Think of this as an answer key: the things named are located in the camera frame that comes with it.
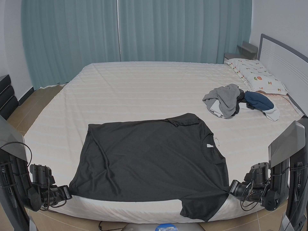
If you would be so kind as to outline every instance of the pile of clothes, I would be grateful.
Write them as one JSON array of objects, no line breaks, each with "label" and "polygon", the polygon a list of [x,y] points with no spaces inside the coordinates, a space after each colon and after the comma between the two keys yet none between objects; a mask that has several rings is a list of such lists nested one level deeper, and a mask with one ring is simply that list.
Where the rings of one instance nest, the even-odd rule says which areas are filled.
[{"label": "pile of clothes", "polygon": [[244,92],[235,84],[214,88],[202,101],[212,114],[226,119],[238,114],[240,109],[260,110],[272,121],[277,121],[280,116],[276,105],[266,96],[258,92]]}]

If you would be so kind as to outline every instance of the tile floor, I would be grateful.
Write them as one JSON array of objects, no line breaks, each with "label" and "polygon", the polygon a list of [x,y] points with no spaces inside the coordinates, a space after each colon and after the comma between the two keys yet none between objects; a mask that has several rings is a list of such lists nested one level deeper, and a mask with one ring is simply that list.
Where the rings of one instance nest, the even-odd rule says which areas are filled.
[{"label": "tile floor", "polygon": [[[57,85],[36,90],[21,106],[14,111],[8,119],[8,122],[23,135],[25,135],[40,112],[62,88],[63,87],[61,85]],[[286,208],[287,202],[284,202],[277,210],[272,212],[260,210],[256,213],[231,220],[201,223],[201,226],[206,231],[267,231],[268,229],[276,231],[279,229],[281,217]],[[68,215],[51,212],[29,211],[29,214],[33,217],[33,220],[40,231],[98,230],[99,221],[75,218]],[[126,223],[124,222],[103,222],[102,229],[121,229],[125,226],[125,224]],[[0,230],[13,230],[1,205]]]}]

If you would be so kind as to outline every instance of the baseboard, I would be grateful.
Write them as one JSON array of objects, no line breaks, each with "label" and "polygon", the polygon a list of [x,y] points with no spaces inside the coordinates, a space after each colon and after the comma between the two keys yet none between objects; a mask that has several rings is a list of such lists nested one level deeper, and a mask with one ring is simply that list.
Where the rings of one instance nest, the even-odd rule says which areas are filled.
[{"label": "baseboard", "polygon": [[20,98],[20,100],[18,101],[19,102],[19,106],[21,106],[23,104],[23,102],[26,101],[26,99],[28,97],[30,97],[30,95],[34,92],[34,88],[32,87],[29,91],[26,92],[26,94],[24,96],[22,96]]}]

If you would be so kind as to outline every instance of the gray headboard frame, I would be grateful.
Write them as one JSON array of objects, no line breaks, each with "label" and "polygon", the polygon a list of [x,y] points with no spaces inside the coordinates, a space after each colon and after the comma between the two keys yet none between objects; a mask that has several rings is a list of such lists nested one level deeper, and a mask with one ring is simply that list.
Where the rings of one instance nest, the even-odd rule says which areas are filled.
[{"label": "gray headboard frame", "polygon": [[[290,46],[274,39],[271,38],[265,34],[261,34],[261,38],[260,38],[260,46],[259,46],[259,51],[258,51],[258,56],[257,59],[260,60],[260,56],[261,56],[261,49],[262,49],[262,43],[263,43],[263,39],[267,39],[283,48],[285,48],[286,50],[292,52],[294,55],[298,56],[299,58],[301,58],[302,60],[304,60],[305,62],[308,63],[308,57],[304,56],[302,53],[298,52],[297,50],[291,48]],[[289,96],[289,98],[291,99],[291,101],[303,112],[303,114],[305,114],[305,112],[301,109],[301,107],[293,100],[293,98],[291,96]]]}]

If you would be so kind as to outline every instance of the blue circular sticker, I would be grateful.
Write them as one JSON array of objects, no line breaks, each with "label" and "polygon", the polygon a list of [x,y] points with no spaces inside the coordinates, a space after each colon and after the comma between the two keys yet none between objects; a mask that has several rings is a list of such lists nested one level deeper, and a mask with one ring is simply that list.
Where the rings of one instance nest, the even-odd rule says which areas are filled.
[{"label": "blue circular sticker", "polygon": [[176,226],[170,223],[159,225],[155,231],[179,231]]}]

